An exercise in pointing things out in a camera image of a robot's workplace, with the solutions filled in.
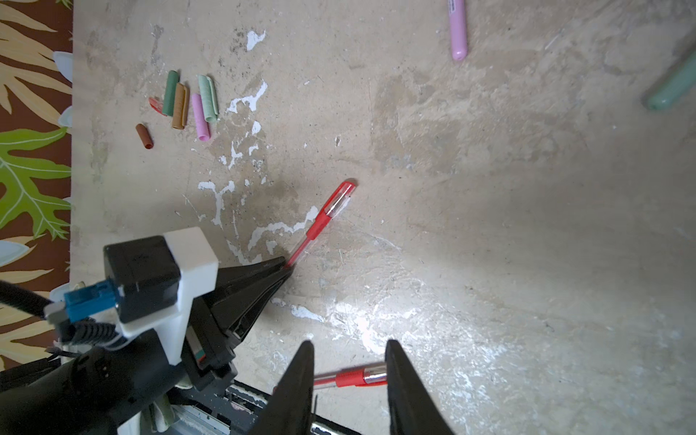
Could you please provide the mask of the red pen cap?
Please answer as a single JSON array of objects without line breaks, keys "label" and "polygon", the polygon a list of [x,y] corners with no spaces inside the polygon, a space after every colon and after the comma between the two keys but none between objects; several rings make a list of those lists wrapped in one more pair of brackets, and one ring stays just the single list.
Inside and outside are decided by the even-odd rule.
[{"label": "red pen cap", "polygon": [[152,109],[155,112],[157,112],[161,115],[165,115],[165,113],[163,112],[163,102],[162,101],[160,101],[158,98],[150,97],[148,99],[148,102],[149,102],[150,107],[152,107]]}]

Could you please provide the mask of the pink pen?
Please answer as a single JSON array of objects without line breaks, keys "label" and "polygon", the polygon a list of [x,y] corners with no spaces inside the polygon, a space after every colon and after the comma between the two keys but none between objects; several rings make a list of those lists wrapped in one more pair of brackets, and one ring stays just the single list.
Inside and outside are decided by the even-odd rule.
[{"label": "pink pen", "polygon": [[448,0],[451,56],[461,62],[468,56],[466,3],[464,0]]}]

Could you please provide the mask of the dark green pen cap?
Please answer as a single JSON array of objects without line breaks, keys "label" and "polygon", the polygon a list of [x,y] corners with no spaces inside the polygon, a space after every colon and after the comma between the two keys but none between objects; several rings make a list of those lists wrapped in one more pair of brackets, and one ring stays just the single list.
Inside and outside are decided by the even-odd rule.
[{"label": "dark green pen cap", "polygon": [[177,85],[179,84],[179,72],[175,70],[170,70],[167,76],[167,83],[165,88],[164,100],[162,104],[162,113],[166,116],[172,117],[174,114],[174,105],[176,99]]}]

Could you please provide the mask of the dark red marker cap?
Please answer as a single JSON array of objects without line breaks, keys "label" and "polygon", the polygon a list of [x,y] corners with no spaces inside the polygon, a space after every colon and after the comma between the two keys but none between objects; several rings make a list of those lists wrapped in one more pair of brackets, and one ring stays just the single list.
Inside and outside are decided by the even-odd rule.
[{"label": "dark red marker cap", "polygon": [[143,147],[146,150],[151,150],[154,147],[154,142],[152,136],[150,136],[148,128],[144,124],[138,123],[136,125],[136,132],[141,140]]}]

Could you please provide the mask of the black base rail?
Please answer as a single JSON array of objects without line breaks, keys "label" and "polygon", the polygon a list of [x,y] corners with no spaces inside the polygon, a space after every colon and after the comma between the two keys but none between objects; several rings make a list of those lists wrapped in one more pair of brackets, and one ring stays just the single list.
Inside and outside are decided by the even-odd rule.
[{"label": "black base rail", "polygon": [[272,395],[236,380],[214,380],[203,390],[174,387],[150,408],[152,430],[163,434],[246,434]]}]

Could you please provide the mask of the red gel pen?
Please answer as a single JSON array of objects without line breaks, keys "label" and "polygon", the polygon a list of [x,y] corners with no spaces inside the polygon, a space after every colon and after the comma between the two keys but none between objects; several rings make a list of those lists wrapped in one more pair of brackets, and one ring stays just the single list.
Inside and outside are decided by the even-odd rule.
[{"label": "red gel pen", "polygon": [[335,189],[317,213],[304,239],[295,248],[288,261],[286,261],[286,268],[293,268],[302,259],[306,250],[311,247],[329,223],[347,206],[357,186],[358,182],[356,179],[346,179]]},{"label": "red gel pen", "polygon": [[387,384],[387,367],[384,362],[346,368],[331,373],[315,375],[316,390],[347,387],[374,387]]}]

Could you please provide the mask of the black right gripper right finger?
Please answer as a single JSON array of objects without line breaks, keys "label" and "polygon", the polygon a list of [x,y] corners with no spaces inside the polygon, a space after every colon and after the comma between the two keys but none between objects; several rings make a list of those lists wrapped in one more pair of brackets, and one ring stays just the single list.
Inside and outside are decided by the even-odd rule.
[{"label": "black right gripper right finger", "polygon": [[453,435],[398,341],[387,342],[385,362],[390,433]]}]

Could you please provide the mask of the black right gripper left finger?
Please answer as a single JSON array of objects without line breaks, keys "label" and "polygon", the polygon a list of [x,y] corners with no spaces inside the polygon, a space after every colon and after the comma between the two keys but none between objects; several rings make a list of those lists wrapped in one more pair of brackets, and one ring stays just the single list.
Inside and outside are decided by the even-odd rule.
[{"label": "black right gripper left finger", "polygon": [[248,434],[310,434],[314,378],[315,348],[304,341]]}]

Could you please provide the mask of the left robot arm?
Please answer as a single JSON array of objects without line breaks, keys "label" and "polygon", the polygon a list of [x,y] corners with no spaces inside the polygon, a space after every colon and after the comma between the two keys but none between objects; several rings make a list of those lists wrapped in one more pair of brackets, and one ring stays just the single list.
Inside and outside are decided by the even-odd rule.
[{"label": "left robot arm", "polygon": [[181,362],[169,364],[154,332],[117,351],[92,349],[32,384],[4,391],[2,433],[114,434],[184,380],[196,393],[221,395],[237,376],[235,348],[292,272],[284,257],[219,270],[215,289],[194,299],[188,319],[205,354],[201,362],[185,339]]}]

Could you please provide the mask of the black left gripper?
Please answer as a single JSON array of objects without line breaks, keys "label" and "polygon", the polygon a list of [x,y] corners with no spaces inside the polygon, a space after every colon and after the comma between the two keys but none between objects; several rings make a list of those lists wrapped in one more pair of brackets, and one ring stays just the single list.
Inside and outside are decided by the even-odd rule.
[{"label": "black left gripper", "polygon": [[194,300],[181,361],[198,392],[224,392],[237,378],[234,349],[292,273],[284,257],[221,268],[214,290]]}]

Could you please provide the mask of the light green pen cap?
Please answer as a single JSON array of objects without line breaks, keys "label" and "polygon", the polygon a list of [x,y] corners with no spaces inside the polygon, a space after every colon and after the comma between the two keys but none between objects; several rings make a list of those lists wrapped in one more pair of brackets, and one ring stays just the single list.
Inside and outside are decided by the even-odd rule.
[{"label": "light green pen cap", "polygon": [[214,82],[209,76],[203,74],[198,75],[198,81],[205,120],[207,123],[217,123],[219,107]]}]

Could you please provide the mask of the light green pen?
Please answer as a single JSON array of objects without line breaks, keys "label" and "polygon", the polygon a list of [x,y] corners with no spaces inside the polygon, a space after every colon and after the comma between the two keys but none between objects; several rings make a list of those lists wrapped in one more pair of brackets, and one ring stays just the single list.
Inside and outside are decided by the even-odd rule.
[{"label": "light green pen", "polygon": [[671,108],[695,85],[695,52],[674,67],[645,97],[645,107],[659,112]]}]

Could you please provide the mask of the pink pen cap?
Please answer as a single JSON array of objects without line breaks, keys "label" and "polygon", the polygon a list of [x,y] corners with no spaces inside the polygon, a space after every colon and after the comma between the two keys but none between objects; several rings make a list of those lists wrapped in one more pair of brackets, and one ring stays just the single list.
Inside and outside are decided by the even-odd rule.
[{"label": "pink pen cap", "polygon": [[190,97],[190,104],[194,112],[194,120],[196,126],[197,137],[200,141],[209,141],[210,127],[206,121],[202,98],[199,94],[192,94]]}]

